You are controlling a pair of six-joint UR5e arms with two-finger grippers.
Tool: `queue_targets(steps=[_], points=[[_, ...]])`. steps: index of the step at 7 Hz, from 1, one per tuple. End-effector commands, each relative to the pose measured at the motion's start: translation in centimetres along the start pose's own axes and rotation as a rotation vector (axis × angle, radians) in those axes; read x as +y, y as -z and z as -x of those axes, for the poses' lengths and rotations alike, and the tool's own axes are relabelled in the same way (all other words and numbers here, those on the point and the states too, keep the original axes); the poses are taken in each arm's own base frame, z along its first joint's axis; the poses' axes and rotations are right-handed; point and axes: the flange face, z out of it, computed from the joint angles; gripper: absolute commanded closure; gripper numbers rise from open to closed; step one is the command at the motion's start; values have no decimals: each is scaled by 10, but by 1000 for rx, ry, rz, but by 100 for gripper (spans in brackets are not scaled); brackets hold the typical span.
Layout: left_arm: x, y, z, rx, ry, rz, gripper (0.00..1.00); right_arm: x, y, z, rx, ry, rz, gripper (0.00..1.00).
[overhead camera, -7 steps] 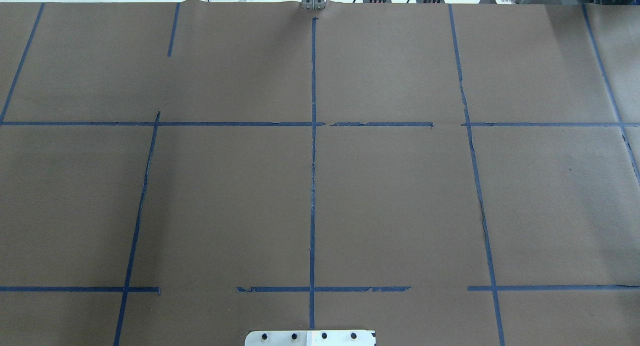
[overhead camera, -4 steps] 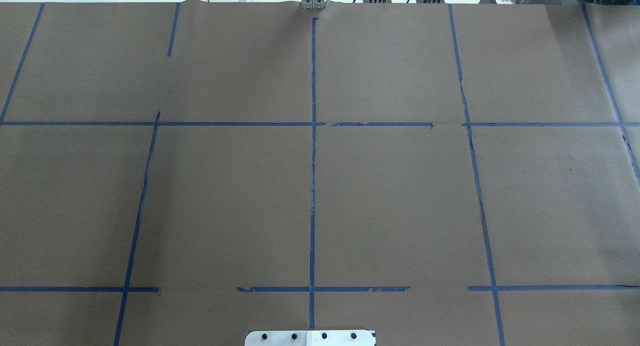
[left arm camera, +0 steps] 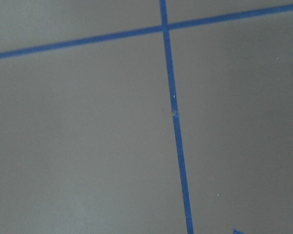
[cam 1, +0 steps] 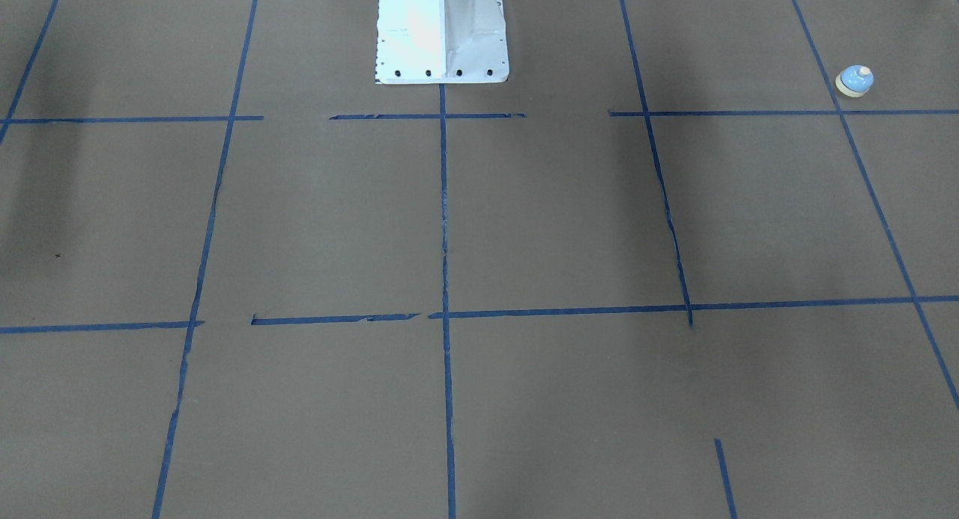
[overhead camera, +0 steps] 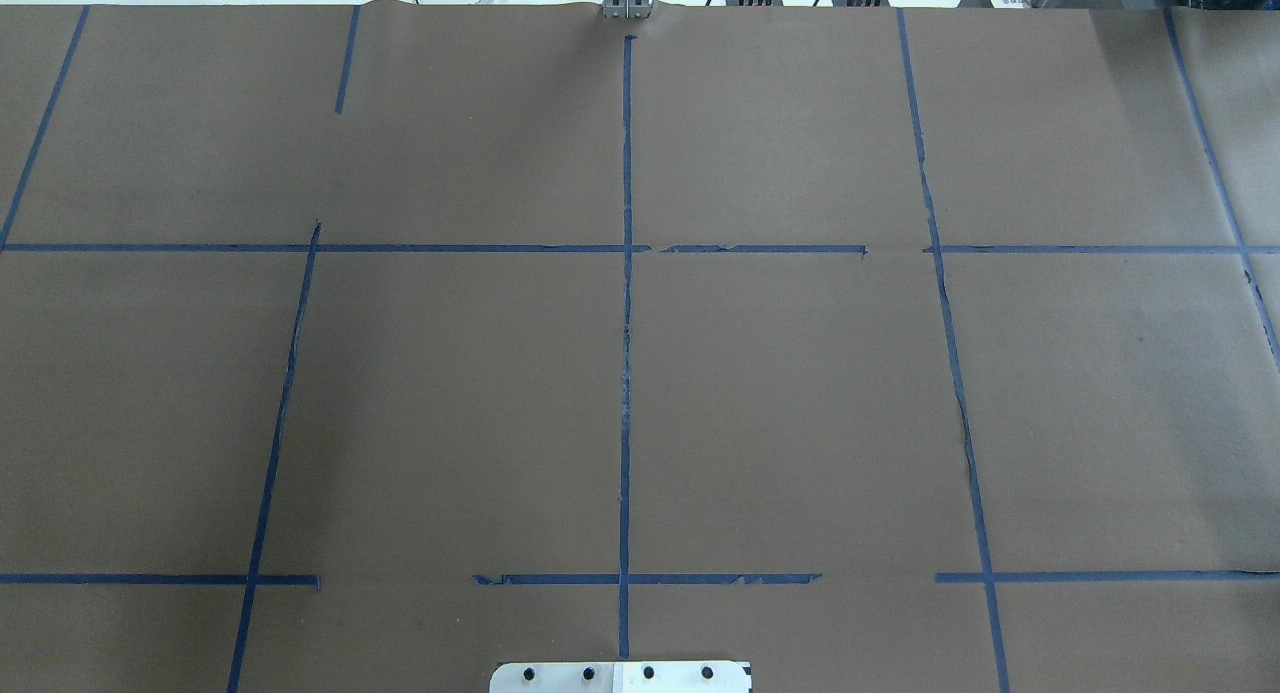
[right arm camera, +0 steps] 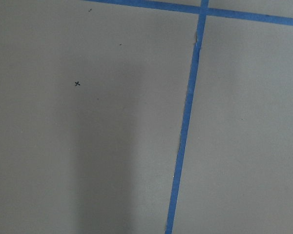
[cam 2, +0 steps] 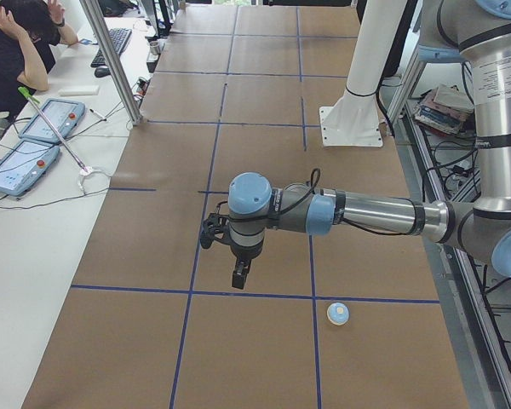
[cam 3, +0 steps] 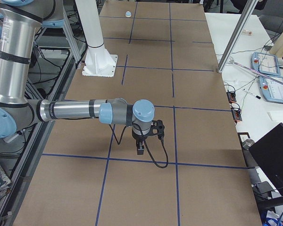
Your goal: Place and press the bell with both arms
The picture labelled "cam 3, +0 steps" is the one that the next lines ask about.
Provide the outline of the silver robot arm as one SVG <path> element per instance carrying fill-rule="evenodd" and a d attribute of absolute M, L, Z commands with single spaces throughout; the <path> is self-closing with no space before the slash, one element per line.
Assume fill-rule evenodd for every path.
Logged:
<path fill-rule="evenodd" d="M 122 98 L 60 102 L 25 98 L 36 29 L 63 26 L 62 1 L 2 0 L 0 10 L 4 16 L 0 38 L 0 138 L 39 122 L 98 119 L 108 125 L 131 127 L 137 153 L 148 149 L 146 138 L 153 135 L 155 114 L 149 100 L 130 105 Z"/>

